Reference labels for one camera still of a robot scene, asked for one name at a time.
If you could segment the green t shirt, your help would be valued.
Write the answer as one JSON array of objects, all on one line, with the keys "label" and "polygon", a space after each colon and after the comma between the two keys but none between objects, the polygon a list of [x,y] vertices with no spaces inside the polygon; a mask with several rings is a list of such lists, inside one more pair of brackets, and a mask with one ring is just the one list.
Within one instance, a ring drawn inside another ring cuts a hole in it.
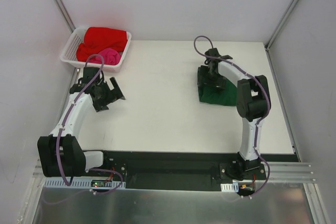
[{"label": "green t shirt", "polygon": [[223,106],[236,106],[237,88],[228,79],[225,90],[217,90],[207,86],[198,87],[198,98],[201,103]]}]

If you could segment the white plastic basket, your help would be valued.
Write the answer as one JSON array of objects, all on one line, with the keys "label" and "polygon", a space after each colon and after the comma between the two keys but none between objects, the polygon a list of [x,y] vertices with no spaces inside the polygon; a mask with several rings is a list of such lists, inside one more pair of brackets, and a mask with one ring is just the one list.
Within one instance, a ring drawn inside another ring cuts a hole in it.
[{"label": "white plastic basket", "polygon": [[[85,33],[88,30],[88,28],[89,27],[76,28],[75,31],[70,35],[70,38],[68,39],[60,55],[61,61],[69,63],[76,68],[82,68],[85,65],[85,62],[77,60],[76,52],[77,52],[78,46],[83,42]],[[127,52],[128,52],[128,49],[131,43],[131,38],[132,38],[131,33],[128,31],[126,32],[127,32],[128,42],[125,46],[124,51],[121,53],[121,60],[119,64],[117,64],[116,66],[104,64],[104,67],[103,67],[104,71],[107,71],[107,72],[119,72],[120,71],[122,63],[127,55]]]}]

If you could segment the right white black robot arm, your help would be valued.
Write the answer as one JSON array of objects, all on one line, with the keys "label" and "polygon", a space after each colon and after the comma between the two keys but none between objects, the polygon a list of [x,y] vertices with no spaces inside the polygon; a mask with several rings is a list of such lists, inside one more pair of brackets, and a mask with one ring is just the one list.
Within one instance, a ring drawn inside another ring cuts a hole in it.
[{"label": "right white black robot arm", "polygon": [[198,98],[202,103],[235,106],[243,122],[242,143],[236,161],[225,174],[236,180],[248,179],[260,167],[260,129],[271,109],[268,81],[264,75],[253,76],[211,48],[197,70]]}]

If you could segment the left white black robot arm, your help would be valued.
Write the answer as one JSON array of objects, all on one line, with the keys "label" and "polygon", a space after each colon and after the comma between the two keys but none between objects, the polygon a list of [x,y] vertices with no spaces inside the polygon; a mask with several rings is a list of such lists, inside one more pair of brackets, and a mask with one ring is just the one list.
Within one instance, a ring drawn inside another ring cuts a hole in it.
[{"label": "left white black robot arm", "polygon": [[98,67],[84,67],[83,76],[69,90],[69,101],[58,124],[47,136],[41,136],[37,148],[46,177],[79,177],[93,168],[99,176],[111,171],[111,163],[102,151],[83,151],[79,133],[89,110],[101,112],[117,100],[123,100],[115,77],[105,81]]}]

